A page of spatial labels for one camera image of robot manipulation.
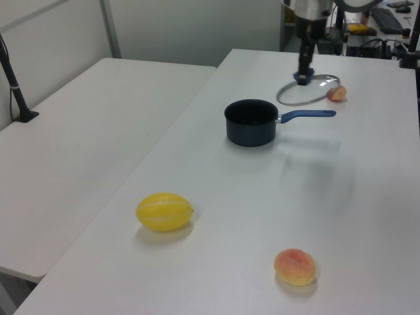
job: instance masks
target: white table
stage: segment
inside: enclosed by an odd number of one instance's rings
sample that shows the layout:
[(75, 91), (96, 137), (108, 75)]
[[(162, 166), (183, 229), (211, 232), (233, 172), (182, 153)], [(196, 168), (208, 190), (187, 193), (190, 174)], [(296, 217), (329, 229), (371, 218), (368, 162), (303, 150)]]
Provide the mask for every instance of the white table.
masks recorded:
[[(314, 56), (347, 102), (334, 118), (294, 119), (274, 142), (226, 138), (223, 111), (275, 102), (297, 54), (233, 50), (16, 315), (418, 314), (420, 140), (413, 70), (397, 62)], [(195, 213), (151, 232), (135, 209), (178, 193)], [(275, 278), (276, 254), (309, 252), (318, 279)]]
[(38, 282), (215, 71), (104, 59), (0, 133), (0, 272)]

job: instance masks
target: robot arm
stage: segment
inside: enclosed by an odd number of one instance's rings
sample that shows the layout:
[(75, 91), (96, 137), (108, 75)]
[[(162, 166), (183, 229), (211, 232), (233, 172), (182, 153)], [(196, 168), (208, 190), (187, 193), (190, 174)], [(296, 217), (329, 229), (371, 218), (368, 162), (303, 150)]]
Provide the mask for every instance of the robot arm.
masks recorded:
[[(297, 16), (295, 35), (302, 41), (299, 51), (299, 70), (297, 83), (308, 84), (309, 65), (316, 43), (324, 38), (328, 16), (331, 14), (333, 0), (282, 0)], [(364, 12), (382, 0), (335, 0), (339, 9), (346, 12)]]

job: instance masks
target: saucepan handle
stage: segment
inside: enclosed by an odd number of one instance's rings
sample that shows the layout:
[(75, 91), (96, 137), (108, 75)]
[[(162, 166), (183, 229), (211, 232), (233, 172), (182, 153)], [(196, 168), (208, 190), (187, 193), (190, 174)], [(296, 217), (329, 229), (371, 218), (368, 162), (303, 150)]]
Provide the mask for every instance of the saucepan handle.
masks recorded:
[(287, 123), (296, 117), (334, 117), (336, 113), (335, 110), (293, 110), (280, 115), (276, 123)]

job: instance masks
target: pot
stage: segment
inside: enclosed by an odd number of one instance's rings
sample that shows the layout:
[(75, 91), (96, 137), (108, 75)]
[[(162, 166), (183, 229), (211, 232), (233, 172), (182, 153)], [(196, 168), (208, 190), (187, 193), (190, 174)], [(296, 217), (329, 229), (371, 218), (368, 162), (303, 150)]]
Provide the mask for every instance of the pot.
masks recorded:
[(334, 110), (293, 110), (280, 115), (275, 105), (265, 100), (239, 100), (224, 110), (226, 132), (240, 146), (262, 146), (274, 140), (276, 124), (296, 117), (333, 117)]

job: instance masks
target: small peach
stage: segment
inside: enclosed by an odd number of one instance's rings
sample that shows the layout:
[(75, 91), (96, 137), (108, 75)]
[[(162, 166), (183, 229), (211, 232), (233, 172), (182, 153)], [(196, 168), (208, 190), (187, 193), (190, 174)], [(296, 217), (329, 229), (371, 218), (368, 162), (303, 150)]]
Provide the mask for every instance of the small peach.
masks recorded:
[(341, 102), (346, 98), (347, 90), (345, 87), (340, 85), (337, 89), (330, 89), (327, 92), (327, 97), (333, 102)]
[(314, 259), (300, 249), (286, 249), (276, 256), (274, 270), (283, 281), (302, 286), (314, 281), (316, 266)]

